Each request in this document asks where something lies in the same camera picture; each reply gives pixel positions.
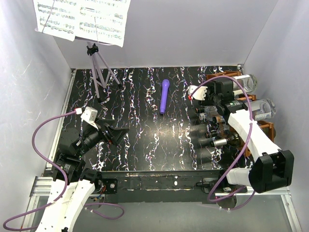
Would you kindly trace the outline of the clear plastic bottle blue label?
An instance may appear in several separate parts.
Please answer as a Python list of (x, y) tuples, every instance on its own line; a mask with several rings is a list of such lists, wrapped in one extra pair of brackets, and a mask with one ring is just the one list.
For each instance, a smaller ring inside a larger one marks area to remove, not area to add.
[(270, 99), (251, 101), (251, 109), (255, 121), (271, 119), (276, 114), (275, 103)]

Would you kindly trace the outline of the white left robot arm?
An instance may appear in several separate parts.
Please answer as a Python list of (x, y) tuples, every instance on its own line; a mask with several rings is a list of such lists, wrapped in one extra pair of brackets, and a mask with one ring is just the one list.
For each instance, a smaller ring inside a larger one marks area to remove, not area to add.
[(75, 222), (93, 194), (115, 194), (118, 180), (104, 177), (85, 167), (83, 156), (99, 143), (117, 146), (128, 128), (114, 128), (114, 120), (98, 119), (87, 123), (82, 132), (68, 128), (60, 134), (52, 168), (51, 190), (38, 232), (71, 232)]

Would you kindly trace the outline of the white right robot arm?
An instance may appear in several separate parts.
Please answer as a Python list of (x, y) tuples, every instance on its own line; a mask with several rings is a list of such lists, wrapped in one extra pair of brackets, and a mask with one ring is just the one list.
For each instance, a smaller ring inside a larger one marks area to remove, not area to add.
[(237, 161), (224, 172), (214, 185), (229, 192), (236, 185), (250, 186), (257, 193), (287, 187), (292, 182), (294, 156), (290, 150), (281, 150), (258, 126), (253, 118), (253, 102), (237, 103), (234, 86), (248, 96), (244, 83), (234, 77), (213, 77), (197, 87), (191, 87), (191, 98), (205, 105), (214, 105), (217, 112), (245, 142), (240, 154), (249, 149), (254, 158), (251, 168), (236, 168)]

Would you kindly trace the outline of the clear glass bottle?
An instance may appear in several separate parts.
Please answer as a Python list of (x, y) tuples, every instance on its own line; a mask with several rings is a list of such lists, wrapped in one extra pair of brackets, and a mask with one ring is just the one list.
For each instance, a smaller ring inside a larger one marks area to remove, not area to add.
[[(234, 79), (237, 80), (237, 82), (243, 87), (246, 93), (252, 93), (257, 88), (257, 79), (252, 74), (235, 76)], [(235, 95), (243, 94), (243, 91), (236, 83), (233, 83), (233, 92)]]

